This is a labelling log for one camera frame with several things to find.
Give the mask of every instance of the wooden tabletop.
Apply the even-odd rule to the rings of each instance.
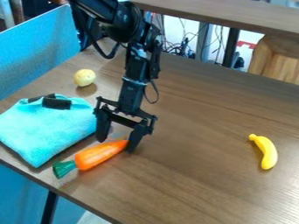
[[[91,104],[98,95],[115,100],[123,67],[123,54],[107,61],[88,49],[1,101],[0,113],[19,98],[53,92]],[[95,85],[74,86],[80,68],[97,73]],[[0,144],[2,162],[113,223],[299,223],[299,87],[167,54],[162,69],[160,101],[143,102],[159,120],[136,154],[122,153],[60,188],[52,162],[72,158],[94,136],[40,169]],[[261,170],[252,133],[275,143],[273,170]]]
[[[299,37],[299,10],[252,0],[132,0],[146,11],[248,31]]]

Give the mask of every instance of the blue panel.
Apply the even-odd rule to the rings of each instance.
[[[48,191],[0,164],[0,223],[39,224]],[[59,198],[53,224],[77,223],[86,210]]]
[[[0,33],[0,101],[80,51],[69,5]]]

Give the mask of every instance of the black table leg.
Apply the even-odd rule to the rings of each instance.
[[[57,199],[58,199],[57,194],[49,191],[48,197],[45,202],[43,217],[40,222],[41,224],[51,224],[52,223],[52,220],[53,220],[53,217],[55,214]]]
[[[236,52],[237,43],[239,40],[240,30],[231,28],[228,34],[228,40],[226,44],[226,53],[223,59],[223,67],[233,66],[233,56]]]

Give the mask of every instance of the cloth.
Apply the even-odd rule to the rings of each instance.
[[[43,106],[44,98],[22,99],[0,115],[0,141],[34,167],[95,132],[96,118],[85,100],[56,94],[71,102],[70,109],[56,109]]]

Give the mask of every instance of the toy banana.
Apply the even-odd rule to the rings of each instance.
[[[264,154],[264,158],[261,160],[261,169],[269,170],[277,163],[278,154],[274,144],[264,136],[256,136],[252,134],[249,136],[250,141],[254,141],[259,149]]]

